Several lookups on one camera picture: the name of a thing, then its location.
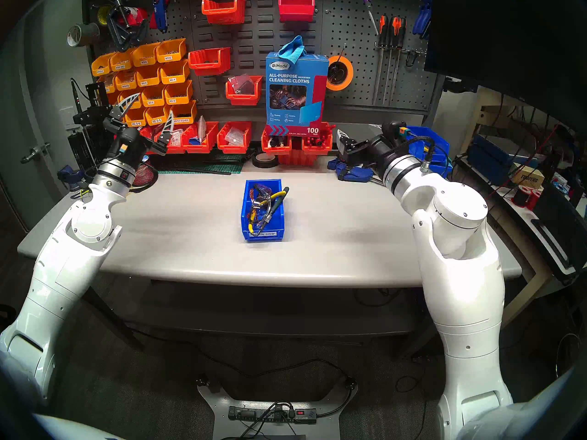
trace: door handle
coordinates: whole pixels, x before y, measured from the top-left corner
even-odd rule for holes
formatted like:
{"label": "door handle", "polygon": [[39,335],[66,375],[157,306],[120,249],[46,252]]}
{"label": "door handle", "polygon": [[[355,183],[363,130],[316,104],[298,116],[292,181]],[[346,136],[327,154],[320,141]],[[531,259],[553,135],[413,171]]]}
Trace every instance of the door handle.
{"label": "door handle", "polygon": [[30,149],[30,154],[21,158],[21,164],[26,164],[32,160],[38,161],[41,159],[41,154],[46,155],[47,149],[51,146],[51,143],[46,142],[44,145],[36,146]]}

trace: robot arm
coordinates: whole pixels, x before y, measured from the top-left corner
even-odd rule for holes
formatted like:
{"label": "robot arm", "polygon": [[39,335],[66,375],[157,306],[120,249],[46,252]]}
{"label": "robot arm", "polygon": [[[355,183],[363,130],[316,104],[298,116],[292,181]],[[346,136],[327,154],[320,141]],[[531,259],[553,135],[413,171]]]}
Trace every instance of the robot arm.
{"label": "robot arm", "polygon": [[[375,163],[385,186],[412,216],[426,305],[444,346],[446,385],[438,435],[457,438],[476,416],[512,403],[500,371],[504,278],[487,230],[487,204],[469,186],[448,182],[408,154],[405,123],[357,143],[339,134],[342,159]],[[432,156],[434,142],[429,141]]]}
{"label": "robot arm", "polygon": [[75,202],[50,234],[35,262],[21,312],[0,334],[2,368],[31,404],[47,401],[56,366],[54,346],[63,321],[120,237],[122,228],[112,220],[112,206],[126,201],[146,151],[167,151],[172,114],[157,141],[142,137],[120,121],[136,97],[129,96],[114,107],[93,104],[76,116],[87,123],[102,114],[104,127],[117,137],[89,185],[93,198]]}

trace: pegboard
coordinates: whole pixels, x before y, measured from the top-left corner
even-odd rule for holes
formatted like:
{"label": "pegboard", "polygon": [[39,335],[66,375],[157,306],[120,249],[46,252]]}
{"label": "pegboard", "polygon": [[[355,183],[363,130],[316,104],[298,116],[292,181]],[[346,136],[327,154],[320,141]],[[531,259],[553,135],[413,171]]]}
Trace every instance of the pegboard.
{"label": "pegboard", "polygon": [[[97,6],[108,0],[90,1],[91,21],[97,21]],[[232,0],[214,0],[228,2]],[[301,35],[308,53],[326,56],[338,55],[346,43],[344,56],[353,64],[354,78],[342,91],[327,90],[325,107],[337,106],[345,111],[345,118],[362,122],[361,111],[388,110],[404,113],[428,115],[435,106],[432,104],[436,75],[425,72],[424,56],[417,57],[412,67],[406,67],[406,53],[400,56],[396,90],[392,101],[389,93],[392,88],[393,70],[397,50],[392,52],[389,66],[390,75],[386,104],[383,105],[385,78],[388,68],[389,51],[384,52],[382,75],[380,78],[377,102],[371,105],[376,83],[377,62],[380,52],[375,49],[377,40],[371,26],[367,7],[363,0],[316,0],[316,12],[312,22],[280,22],[278,0],[246,0],[245,22],[241,25],[210,25],[201,13],[201,0],[172,0],[167,11],[169,30],[162,34],[159,30],[149,30],[144,43],[186,38],[188,51],[213,47],[231,48],[231,69],[219,76],[196,76],[190,70],[193,80],[194,98],[198,109],[210,109],[210,113],[221,112],[231,116],[249,114],[254,121],[265,120],[265,79],[262,82],[261,99],[256,107],[234,107],[225,98],[226,80],[231,75],[248,73],[265,74],[265,57],[271,51],[279,50],[296,35]],[[373,0],[373,17],[376,23],[382,13],[397,15],[407,19],[405,49],[426,51],[427,41],[412,35],[412,26],[417,18],[420,0]],[[150,14],[153,0],[128,0],[128,6],[146,9]],[[114,51],[109,41],[107,29],[103,27],[107,41],[94,46],[96,56]]]}

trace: cleaning cloth box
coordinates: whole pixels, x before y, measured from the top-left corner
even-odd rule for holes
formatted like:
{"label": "cleaning cloth box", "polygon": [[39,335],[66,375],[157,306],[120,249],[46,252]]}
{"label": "cleaning cloth box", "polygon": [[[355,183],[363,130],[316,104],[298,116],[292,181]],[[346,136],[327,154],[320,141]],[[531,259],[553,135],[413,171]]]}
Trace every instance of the cleaning cloth box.
{"label": "cleaning cloth box", "polygon": [[318,135],[328,58],[307,54],[296,36],[279,52],[268,54],[265,66],[269,134]]}

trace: blue plastic bin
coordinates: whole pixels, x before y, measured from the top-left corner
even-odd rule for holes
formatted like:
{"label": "blue plastic bin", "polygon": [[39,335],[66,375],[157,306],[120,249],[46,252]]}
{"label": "blue plastic bin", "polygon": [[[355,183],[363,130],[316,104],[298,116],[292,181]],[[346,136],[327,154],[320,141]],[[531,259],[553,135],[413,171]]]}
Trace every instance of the blue plastic bin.
{"label": "blue plastic bin", "polygon": [[249,218],[248,214],[251,211],[251,197],[249,196],[249,190],[253,189],[255,183],[267,186],[273,193],[278,193],[281,190],[280,179],[248,179],[245,183],[245,194],[242,197],[242,210],[241,210],[241,229],[242,235],[247,241],[258,242],[258,241],[281,241],[283,239],[283,232],[285,230],[285,220],[283,218],[283,204],[287,201],[287,197],[283,200],[280,207],[277,209],[271,221],[265,226],[259,236],[253,236],[249,232]]}

